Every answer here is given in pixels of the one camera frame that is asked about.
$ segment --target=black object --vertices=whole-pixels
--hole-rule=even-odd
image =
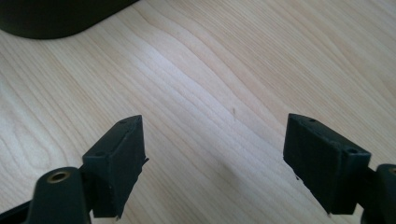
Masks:
[[[64,167],[41,176],[33,200],[2,215],[0,223],[90,223],[121,217],[144,163],[141,116],[116,123],[83,157],[77,169]]]
[[[371,154],[308,117],[289,114],[284,160],[326,210],[353,214],[361,223],[396,223],[396,165],[368,167]]]
[[[33,39],[79,33],[138,0],[0,0],[0,29]]]

